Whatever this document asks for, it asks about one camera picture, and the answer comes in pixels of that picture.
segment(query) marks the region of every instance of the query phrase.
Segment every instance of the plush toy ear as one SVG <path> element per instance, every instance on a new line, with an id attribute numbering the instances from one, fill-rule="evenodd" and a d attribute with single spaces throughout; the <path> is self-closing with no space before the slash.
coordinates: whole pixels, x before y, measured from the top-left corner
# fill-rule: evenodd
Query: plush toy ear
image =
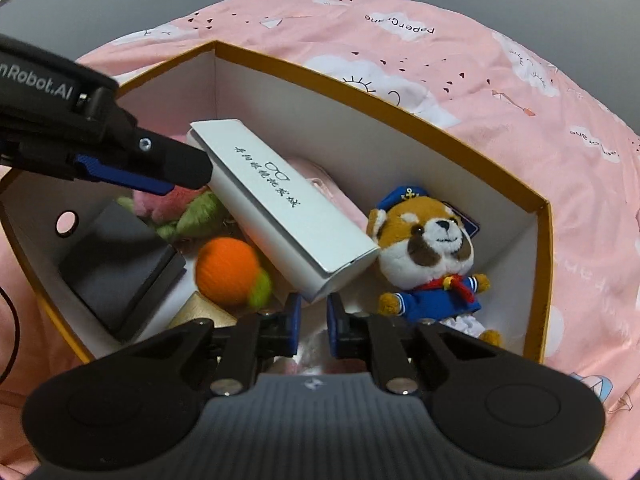
<path id="1" fill-rule="evenodd" d="M 375 243 L 378 243 L 380 229 L 386 221 L 386 211 L 384 209 L 372 209 L 369 213 L 369 222 L 367 223 L 367 235 Z"/>

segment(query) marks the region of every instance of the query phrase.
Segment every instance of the screw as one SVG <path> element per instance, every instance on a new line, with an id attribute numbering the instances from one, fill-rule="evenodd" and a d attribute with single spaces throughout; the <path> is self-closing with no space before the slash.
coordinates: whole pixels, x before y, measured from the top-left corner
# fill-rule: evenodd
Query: screw
<path id="1" fill-rule="evenodd" d="M 142 137 L 142 139 L 140 139 L 140 142 L 138 143 L 138 147 L 143 152 L 148 152 L 151 149 L 151 139 L 149 139 L 148 137 Z"/>
<path id="2" fill-rule="evenodd" d="M 235 379 L 218 379 L 211 383 L 210 388 L 218 396 L 229 397 L 242 391 L 242 383 Z"/>
<path id="3" fill-rule="evenodd" d="M 396 377 L 386 383 L 386 389 L 396 395 L 409 395 L 418 389 L 418 384 L 408 377 Z"/>

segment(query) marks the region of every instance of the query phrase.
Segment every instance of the plush toy foot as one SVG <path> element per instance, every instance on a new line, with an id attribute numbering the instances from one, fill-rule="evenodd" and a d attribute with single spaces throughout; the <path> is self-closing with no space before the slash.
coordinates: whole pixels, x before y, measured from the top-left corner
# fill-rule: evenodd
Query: plush toy foot
<path id="1" fill-rule="evenodd" d="M 400 314 L 400 299 L 395 294 L 386 292 L 378 300 L 378 313 L 383 316 L 397 316 Z"/>
<path id="2" fill-rule="evenodd" d="M 498 348 L 504 348 L 502 335 L 497 330 L 485 330 L 480 334 L 478 339 L 485 343 L 489 343 L 490 345 L 497 346 Z"/>
<path id="3" fill-rule="evenodd" d="M 486 274 L 474 274 L 473 277 L 476 279 L 476 282 L 478 282 L 478 289 L 476 292 L 480 293 L 489 290 L 491 283 L 489 282 L 489 278 Z"/>

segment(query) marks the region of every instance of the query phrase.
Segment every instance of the toy tag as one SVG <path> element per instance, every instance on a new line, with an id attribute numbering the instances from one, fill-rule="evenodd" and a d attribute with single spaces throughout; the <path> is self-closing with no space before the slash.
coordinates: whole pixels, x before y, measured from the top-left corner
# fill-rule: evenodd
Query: toy tag
<path id="1" fill-rule="evenodd" d="M 442 202 L 442 203 L 444 205 L 449 206 L 452 209 L 452 211 L 457 216 L 460 217 L 460 219 L 462 220 L 462 225 L 465 227 L 466 234 L 469 235 L 469 238 L 473 238 L 478 234 L 478 231 L 480 230 L 480 225 L 477 222 L 475 222 L 472 218 L 470 218 L 469 216 L 461 212 L 460 209 L 456 209 L 455 207 L 453 207 L 449 202 Z"/>

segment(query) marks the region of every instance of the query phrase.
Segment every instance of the bed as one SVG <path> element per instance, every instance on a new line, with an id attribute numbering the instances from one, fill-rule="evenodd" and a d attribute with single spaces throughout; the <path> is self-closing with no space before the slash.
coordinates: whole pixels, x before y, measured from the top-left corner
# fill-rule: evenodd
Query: bed
<path id="1" fill-rule="evenodd" d="M 633 131 L 510 38 L 409 0 L 227 0 L 113 40 L 80 62 L 123 83 L 212 39 L 301 64 L 402 107 L 551 201 L 555 267 L 545 363 L 600 397 L 607 428 L 594 462 L 613 479 L 629 478 L 640 466 L 629 446 L 640 439 L 633 410 L 640 395 L 640 140 Z M 309 110 L 308 120 L 322 117 Z M 2 395 L 24 395 L 75 361 L 37 313 L 15 262 L 9 272 L 2 284 L 11 283 L 21 315 L 39 320 L 23 337 L 50 349 L 33 367 L 21 355 L 17 379 L 2 386 Z M 0 326 L 4 356 L 13 326 Z M 0 476 L 19 478 L 33 458 L 23 437 L 6 431 Z"/>

